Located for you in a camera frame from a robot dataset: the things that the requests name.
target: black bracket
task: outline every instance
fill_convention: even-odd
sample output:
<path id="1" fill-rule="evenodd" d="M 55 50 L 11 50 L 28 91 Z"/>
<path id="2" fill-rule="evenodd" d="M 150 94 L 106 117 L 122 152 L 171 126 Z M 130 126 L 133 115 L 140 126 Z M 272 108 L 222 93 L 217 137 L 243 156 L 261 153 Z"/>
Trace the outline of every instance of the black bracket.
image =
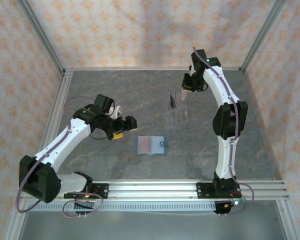
<path id="1" fill-rule="evenodd" d="M 109 194 L 109 184 L 108 183 L 94 183 L 94 182 L 92 182 L 92 177 L 90 177 L 82 172 L 79 172 L 79 171 L 75 171 L 74 173 L 85 177 L 86 184 L 84 186 L 83 192 L 87 193 L 87 195 L 89 195 L 88 193 L 94 193 L 94 194 L 100 195 L 103 199 L 108 198 L 108 194 Z M 68 192 L 68 193 L 65 193 L 63 197 L 65 199 L 81 199 L 81 198 L 84 198 L 85 196 L 83 196 L 82 194 L 74 194 L 74 193 Z M 98 199 L 98 197 L 91 195 L 84 199 L 85 200 Z"/>
<path id="2" fill-rule="evenodd" d="M 196 193 L 198 199 L 239 199 L 241 189 L 232 178 L 219 178 L 214 172 L 212 182 L 197 182 Z"/>
<path id="3" fill-rule="evenodd" d="M 232 204 L 230 201 L 222 202 L 222 203 L 215 203 L 215 213 L 216 214 L 228 214 L 230 213 L 232 208 Z"/>
<path id="4" fill-rule="evenodd" d="M 207 61 L 210 66 L 221 67 L 221 63 L 219 62 L 218 58 L 217 57 L 208 58 L 204 49 L 197 50 L 197 53 L 202 59 Z M 191 54 L 191 59 L 192 59 L 192 64 L 195 73 L 193 73 L 191 76 L 188 73 L 184 74 L 183 81 L 182 81 L 182 88 L 190 92 L 195 92 L 195 91 L 203 92 L 208 89 L 208 85 L 203 79 L 203 75 L 204 75 L 204 71 L 209 67 L 205 65 L 194 52 Z"/>
<path id="5" fill-rule="evenodd" d="M 25 155 L 19 163 L 19 186 L 26 177 L 29 170 L 37 162 L 35 157 Z M 39 163 L 33 173 L 27 179 L 23 191 L 27 194 L 48 204 L 58 195 L 61 188 L 61 180 L 50 163 Z"/>

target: vented metal strip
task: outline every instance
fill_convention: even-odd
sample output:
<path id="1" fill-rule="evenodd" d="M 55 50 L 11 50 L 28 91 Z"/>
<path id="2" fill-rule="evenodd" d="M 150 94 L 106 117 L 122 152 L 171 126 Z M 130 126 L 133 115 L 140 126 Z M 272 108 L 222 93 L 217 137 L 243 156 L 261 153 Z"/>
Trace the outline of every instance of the vented metal strip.
<path id="1" fill-rule="evenodd" d="M 28 207 L 31 207 L 35 202 L 29 202 Z M 32 211 L 36 212 L 60 212 L 64 206 L 64 202 L 40 202 Z M 85 207 L 98 206 L 100 202 L 94 202 L 93 204 L 83 204 Z M 86 212 L 93 209 L 86 209 L 78 207 L 73 203 L 69 203 L 65 206 L 66 211 L 78 211 L 84 210 Z M 136 201 L 111 201 L 104 202 L 100 211 L 102 212 L 201 212 L 201 211 L 215 211 L 216 205 L 214 201 L 148 201 L 148 202 L 136 202 Z"/>

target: orange patterned wall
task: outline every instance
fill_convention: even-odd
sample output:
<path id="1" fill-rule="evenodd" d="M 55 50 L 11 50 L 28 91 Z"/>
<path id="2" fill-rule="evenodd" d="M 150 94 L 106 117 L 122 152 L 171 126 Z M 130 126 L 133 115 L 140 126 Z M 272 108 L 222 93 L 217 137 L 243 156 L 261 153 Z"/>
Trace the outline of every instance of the orange patterned wall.
<path id="1" fill-rule="evenodd" d="M 238 68 L 275 0 L 29 0 L 65 68 Z"/>
<path id="2" fill-rule="evenodd" d="M 270 158 L 300 224 L 300 0 L 285 4 L 247 72 Z"/>
<path id="3" fill-rule="evenodd" d="M 0 240 L 19 161 L 38 151 L 60 75 L 16 0 L 0 0 Z"/>

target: purple cable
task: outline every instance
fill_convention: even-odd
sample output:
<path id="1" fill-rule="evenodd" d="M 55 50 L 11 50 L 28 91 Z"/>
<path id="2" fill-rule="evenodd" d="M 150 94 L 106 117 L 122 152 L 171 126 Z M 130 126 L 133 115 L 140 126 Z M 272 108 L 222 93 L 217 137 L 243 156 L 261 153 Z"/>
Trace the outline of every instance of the purple cable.
<path id="1" fill-rule="evenodd" d="M 251 190 L 251 194 L 252 194 L 252 197 L 251 197 L 251 203 L 248 205 L 248 207 L 245 207 L 244 209 L 240 210 L 240 211 L 236 211 L 236 212 L 231 212 L 231 213 L 228 213 L 228 214 L 224 214 L 225 216 L 227 215 L 234 215 L 234 214 L 238 214 L 238 213 L 241 213 L 243 211 L 246 211 L 247 209 L 251 208 L 251 206 L 254 204 L 254 200 L 255 200 L 255 192 L 253 190 L 253 188 L 248 185 L 247 183 L 244 183 L 244 182 L 238 182 L 237 179 L 234 177 L 234 174 L 232 172 L 232 158 L 233 158 L 233 148 L 234 148 L 234 141 L 238 139 L 238 133 L 239 133 L 239 111 L 238 111 L 238 107 L 237 107 L 237 104 L 235 102 L 235 100 L 233 99 L 233 97 L 231 96 L 231 93 L 230 93 L 230 90 L 226 84 L 226 81 L 222 78 L 222 76 L 207 62 L 205 61 L 200 55 L 199 53 L 197 52 L 196 48 L 193 46 L 193 51 L 195 53 L 195 55 L 200 59 L 201 62 L 203 62 L 222 82 L 227 94 L 228 94 L 228 97 L 229 99 L 231 100 L 231 102 L 233 103 L 233 106 L 234 106 L 234 114 L 235 114 L 235 132 L 234 132 L 234 139 L 231 139 L 231 145 L 230 145 L 230 161 L 229 161 L 229 171 L 230 171 L 230 174 L 231 174 L 231 177 L 233 179 L 233 181 L 239 185 L 244 185 L 246 187 L 248 187 L 250 190 Z"/>
<path id="2" fill-rule="evenodd" d="M 71 97 L 69 98 L 66 103 L 64 104 L 63 106 L 63 113 L 67 116 L 67 118 L 69 119 L 69 124 L 68 124 L 68 129 L 65 133 L 65 135 L 52 147 L 50 148 L 45 155 L 43 155 L 42 157 L 40 157 L 36 163 L 32 166 L 32 168 L 28 171 L 28 173 L 25 175 L 24 179 L 22 180 L 21 184 L 20 184 L 20 187 L 18 189 L 18 192 L 16 194 L 16 198 L 15 198 L 15 208 L 17 210 L 18 213 L 20 214 L 24 214 L 30 210 L 32 210 L 35 206 L 38 205 L 38 203 L 41 202 L 41 200 L 38 200 L 37 202 L 35 202 L 35 204 L 33 204 L 31 207 L 29 207 L 28 209 L 25 209 L 25 210 L 21 210 L 19 208 L 19 202 L 20 202 L 20 196 L 21 196 L 21 193 L 22 193 L 22 190 L 24 189 L 24 186 L 26 185 L 27 181 L 28 181 L 28 178 L 30 177 L 30 175 L 33 173 L 33 171 L 36 169 L 36 167 L 42 162 L 43 159 L 45 159 L 54 149 L 56 149 L 68 136 L 69 132 L 70 132 L 70 129 L 71 129 L 71 117 L 70 115 L 67 113 L 66 111 L 66 107 L 68 105 L 68 103 L 70 101 L 72 101 L 73 99 L 76 99 L 76 98 L 86 98 L 86 99 L 90 99 L 90 100 L 94 100 L 93 98 L 91 97 L 88 97 L 88 96 L 74 96 L 74 97 Z"/>
<path id="3" fill-rule="evenodd" d="M 82 192 L 82 191 L 72 191 L 70 192 L 71 194 L 80 194 L 80 195 L 89 195 L 89 196 L 95 196 L 97 198 L 100 198 L 101 199 L 101 203 L 100 205 L 93 211 L 89 212 L 89 213 L 85 213 L 84 216 L 87 217 L 95 212 L 97 212 L 101 207 L 102 205 L 104 204 L 104 199 L 99 195 L 99 194 L 95 194 L 95 193 L 87 193 L 87 192 Z M 69 203 L 77 203 L 77 204 L 93 204 L 94 202 L 93 201 L 77 201 L 77 200 L 70 200 L 70 201 L 67 201 L 63 207 L 62 207 L 62 213 L 63 215 L 66 217 L 66 218 L 69 218 L 69 219 L 74 219 L 74 218 L 80 218 L 81 217 L 81 214 L 79 215 L 73 215 L 73 216 L 70 216 L 70 215 L 67 215 L 66 212 L 65 212 L 65 207 L 67 204 Z"/>

